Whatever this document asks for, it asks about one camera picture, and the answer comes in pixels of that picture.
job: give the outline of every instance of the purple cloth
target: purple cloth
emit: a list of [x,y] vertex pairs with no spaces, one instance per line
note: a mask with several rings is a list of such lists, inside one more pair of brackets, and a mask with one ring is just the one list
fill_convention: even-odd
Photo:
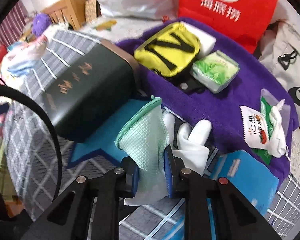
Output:
[[31,32],[38,38],[50,26],[51,23],[51,19],[47,14],[39,13],[32,21]]
[[[292,98],[274,76],[253,55],[230,38],[189,18],[182,17],[178,21],[187,22],[217,38],[213,51],[221,50],[238,62],[239,73],[228,87],[218,94],[212,94],[206,89],[202,94],[186,95],[161,76],[142,66],[141,88],[148,95],[161,97],[165,106],[192,126],[201,119],[209,120],[212,123],[212,142],[222,152],[230,153],[243,149],[263,164],[265,163],[262,159],[253,153],[244,141],[239,106],[248,106],[259,111],[261,89],[266,88],[278,100],[285,99],[285,103],[291,106],[286,139],[290,155],[292,131],[299,127],[298,116]],[[145,32],[139,39],[125,40],[117,45],[133,55],[138,46],[170,23],[167,22],[163,26]],[[273,157],[270,164],[266,166],[279,179],[279,186],[290,171],[290,163],[285,156]]]

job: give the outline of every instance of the wooden bed frame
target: wooden bed frame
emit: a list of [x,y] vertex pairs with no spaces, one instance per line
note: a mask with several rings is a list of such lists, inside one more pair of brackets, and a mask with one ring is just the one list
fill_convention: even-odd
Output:
[[75,30],[79,30],[86,22],[85,1],[87,0],[60,0],[42,12],[49,15],[53,23],[69,22]]

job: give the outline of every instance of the yellow bag with black stripes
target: yellow bag with black stripes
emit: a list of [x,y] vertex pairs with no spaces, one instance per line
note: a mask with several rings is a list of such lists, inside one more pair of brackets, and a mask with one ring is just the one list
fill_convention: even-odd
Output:
[[134,52],[135,59],[159,75],[171,78],[191,67],[200,50],[200,40],[175,22],[153,35]]

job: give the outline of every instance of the gray plaid bedsheet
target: gray plaid bedsheet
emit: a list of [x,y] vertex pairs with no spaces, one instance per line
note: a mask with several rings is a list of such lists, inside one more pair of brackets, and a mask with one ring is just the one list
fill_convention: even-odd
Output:
[[[21,92],[44,108],[41,94],[76,59],[98,43],[96,36],[58,31],[45,54],[28,74]],[[13,102],[3,130],[8,168],[16,192],[35,220],[50,205],[57,181],[57,159],[50,135],[41,119],[27,107]],[[183,122],[177,119],[176,129]],[[67,166],[73,142],[59,137],[63,167]],[[208,177],[216,163],[218,149],[210,148],[205,171]],[[63,168],[61,192],[79,175],[102,176],[113,165],[101,156],[72,169]],[[184,224],[184,200],[164,198],[155,205],[139,207],[120,222],[120,239],[173,239]],[[300,186],[293,176],[281,185],[266,219],[284,238],[300,216]]]

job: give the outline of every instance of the purple pom-pom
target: purple pom-pom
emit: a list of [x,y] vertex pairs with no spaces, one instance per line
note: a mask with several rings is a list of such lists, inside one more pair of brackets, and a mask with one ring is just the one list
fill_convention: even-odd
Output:
[[51,24],[51,19],[45,13],[37,14],[33,19],[32,33],[39,37]]

